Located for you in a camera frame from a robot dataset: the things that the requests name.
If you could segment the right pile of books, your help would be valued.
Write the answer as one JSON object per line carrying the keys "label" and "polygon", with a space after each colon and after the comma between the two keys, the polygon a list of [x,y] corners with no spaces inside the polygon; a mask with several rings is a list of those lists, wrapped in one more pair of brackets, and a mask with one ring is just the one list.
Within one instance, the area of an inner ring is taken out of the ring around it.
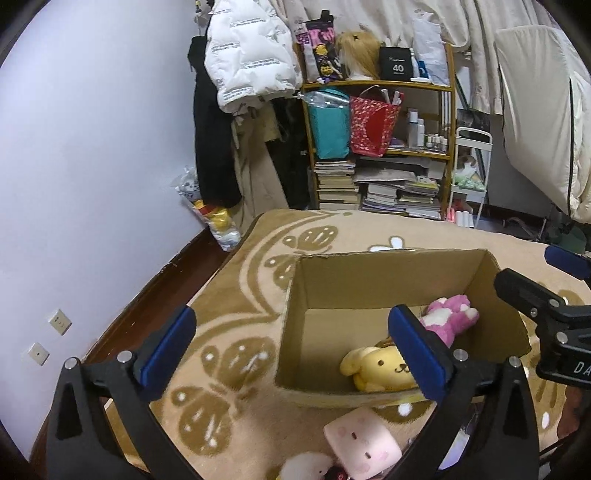
{"label": "right pile of books", "polygon": [[446,167],[427,157],[360,157],[353,182],[360,187],[361,209],[439,221]]}

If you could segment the teal gift bag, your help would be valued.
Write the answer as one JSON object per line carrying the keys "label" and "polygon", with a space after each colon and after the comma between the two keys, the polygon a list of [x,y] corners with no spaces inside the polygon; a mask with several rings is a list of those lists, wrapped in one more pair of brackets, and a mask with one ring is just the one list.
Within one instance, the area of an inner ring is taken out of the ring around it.
{"label": "teal gift bag", "polygon": [[349,96],[334,88],[303,94],[318,159],[338,160],[349,155],[351,108]]}

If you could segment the white fluffy plush toy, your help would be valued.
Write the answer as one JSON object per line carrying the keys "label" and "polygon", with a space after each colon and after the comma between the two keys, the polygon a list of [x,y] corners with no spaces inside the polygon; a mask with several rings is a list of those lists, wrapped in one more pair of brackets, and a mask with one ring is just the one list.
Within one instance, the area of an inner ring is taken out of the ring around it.
{"label": "white fluffy plush toy", "polygon": [[335,465],[329,455],[318,452],[304,452],[287,459],[280,468],[280,480],[321,480]]}

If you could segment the wall socket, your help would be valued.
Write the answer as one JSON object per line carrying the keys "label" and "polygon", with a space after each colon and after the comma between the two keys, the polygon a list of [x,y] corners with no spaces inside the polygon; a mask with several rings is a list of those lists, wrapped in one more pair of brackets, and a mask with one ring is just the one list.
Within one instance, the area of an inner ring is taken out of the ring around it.
{"label": "wall socket", "polygon": [[50,356],[50,353],[38,342],[29,347],[27,354],[39,366],[43,366]]}
{"label": "wall socket", "polygon": [[60,335],[64,336],[72,325],[69,317],[61,310],[57,309],[49,318],[48,324]]}

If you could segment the lower wall socket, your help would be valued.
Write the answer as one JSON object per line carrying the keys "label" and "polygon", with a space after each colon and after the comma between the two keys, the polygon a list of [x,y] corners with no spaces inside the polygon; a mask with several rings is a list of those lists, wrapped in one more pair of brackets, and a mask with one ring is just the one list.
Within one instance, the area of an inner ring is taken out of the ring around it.
{"label": "lower wall socket", "polygon": [[43,366],[50,356],[50,353],[38,342],[29,347],[27,354],[39,366]]}

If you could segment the yellow dog plush toy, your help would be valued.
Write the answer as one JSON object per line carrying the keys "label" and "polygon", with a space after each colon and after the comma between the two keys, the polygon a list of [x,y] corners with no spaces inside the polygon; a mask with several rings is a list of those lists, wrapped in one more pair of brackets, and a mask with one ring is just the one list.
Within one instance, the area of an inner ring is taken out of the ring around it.
{"label": "yellow dog plush toy", "polygon": [[342,357],[342,375],[362,393],[401,392],[417,387],[407,362],[391,339],[376,346],[356,348]]}

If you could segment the black box number 40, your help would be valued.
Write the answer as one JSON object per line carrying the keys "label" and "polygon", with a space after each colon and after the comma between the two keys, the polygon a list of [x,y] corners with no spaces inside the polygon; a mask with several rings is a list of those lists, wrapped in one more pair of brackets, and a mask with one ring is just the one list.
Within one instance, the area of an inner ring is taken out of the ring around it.
{"label": "black box number 40", "polygon": [[379,50],[380,78],[389,81],[410,82],[414,67],[409,48],[381,46]]}

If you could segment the plastic bag of toys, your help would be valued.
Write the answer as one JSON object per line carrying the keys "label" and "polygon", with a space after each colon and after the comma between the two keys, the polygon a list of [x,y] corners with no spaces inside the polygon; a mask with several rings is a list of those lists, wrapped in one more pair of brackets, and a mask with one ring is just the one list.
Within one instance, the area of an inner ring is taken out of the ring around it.
{"label": "plastic bag of toys", "polygon": [[179,195],[181,202],[207,225],[211,235],[223,251],[230,252],[238,246],[242,241],[242,235],[228,210],[207,204],[202,200],[195,168],[185,167],[183,174],[176,177],[171,186]]}

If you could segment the beige trench coat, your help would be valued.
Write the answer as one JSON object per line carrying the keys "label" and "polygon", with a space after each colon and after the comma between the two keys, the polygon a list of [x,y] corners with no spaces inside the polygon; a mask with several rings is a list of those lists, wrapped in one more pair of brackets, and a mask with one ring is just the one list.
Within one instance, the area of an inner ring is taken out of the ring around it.
{"label": "beige trench coat", "polygon": [[232,122],[235,176],[242,194],[230,216],[240,233],[249,230],[256,217],[270,210],[287,209],[287,198],[266,143],[280,139],[273,106],[249,109]]}

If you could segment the pink fuzzy plush toy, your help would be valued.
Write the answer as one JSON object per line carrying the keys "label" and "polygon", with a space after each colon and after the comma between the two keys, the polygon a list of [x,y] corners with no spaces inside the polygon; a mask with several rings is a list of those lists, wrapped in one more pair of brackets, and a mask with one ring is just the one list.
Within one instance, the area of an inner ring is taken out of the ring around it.
{"label": "pink fuzzy plush toy", "polygon": [[420,321],[427,330],[436,333],[447,347],[451,347],[456,337],[474,326],[479,318],[479,311],[471,306],[466,295],[455,295],[433,301]]}

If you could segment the upper wall socket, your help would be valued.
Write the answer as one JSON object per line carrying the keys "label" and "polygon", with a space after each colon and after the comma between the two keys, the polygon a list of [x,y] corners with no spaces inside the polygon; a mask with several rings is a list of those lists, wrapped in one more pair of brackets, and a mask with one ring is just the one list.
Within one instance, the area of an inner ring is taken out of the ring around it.
{"label": "upper wall socket", "polygon": [[48,324],[60,335],[64,336],[72,325],[69,317],[61,310],[57,309],[49,318]]}

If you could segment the pink square face plush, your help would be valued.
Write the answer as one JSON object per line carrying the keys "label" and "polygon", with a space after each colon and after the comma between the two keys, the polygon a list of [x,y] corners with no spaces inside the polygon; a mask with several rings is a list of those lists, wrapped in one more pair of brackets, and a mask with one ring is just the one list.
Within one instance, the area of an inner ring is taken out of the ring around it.
{"label": "pink square face plush", "polygon": [[355,409],[324,427],[325,439],[352,479],[371,479],[389,471],[402,457],[401,447],[372,409]]}

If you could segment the pink black patterned bag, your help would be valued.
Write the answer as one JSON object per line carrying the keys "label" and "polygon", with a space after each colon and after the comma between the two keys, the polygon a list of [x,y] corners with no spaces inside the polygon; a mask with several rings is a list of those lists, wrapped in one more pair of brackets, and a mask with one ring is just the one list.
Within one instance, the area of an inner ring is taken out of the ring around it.
{"label": "pink black patterned bag", "polygon": [[326,84],[344,79],[335,47],[337,36],[331,11],[322,10],[321,16],[315,20],[298,21],[294,34],[304,57],[308,83]]}

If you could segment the blonde wig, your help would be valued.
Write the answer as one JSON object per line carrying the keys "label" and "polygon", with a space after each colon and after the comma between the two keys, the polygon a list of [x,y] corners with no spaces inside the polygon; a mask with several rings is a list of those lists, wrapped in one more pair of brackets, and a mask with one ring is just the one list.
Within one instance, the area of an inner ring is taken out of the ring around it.
{"label": "blonde wig", "polygon": [[379,54],[382,43],[368,31],[342,32],[335,47],[349,80],[379,78]]}

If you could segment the white rolling cart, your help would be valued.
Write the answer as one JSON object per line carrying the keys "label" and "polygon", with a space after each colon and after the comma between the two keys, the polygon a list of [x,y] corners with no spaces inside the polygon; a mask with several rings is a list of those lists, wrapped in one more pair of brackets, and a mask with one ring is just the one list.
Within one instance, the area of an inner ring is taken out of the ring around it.
{"label": "white rolling cart", "polygon": [[475,229],[480,222],[488,196],[492,151],[489,132],[457,128],[447,219],[459,227]]}

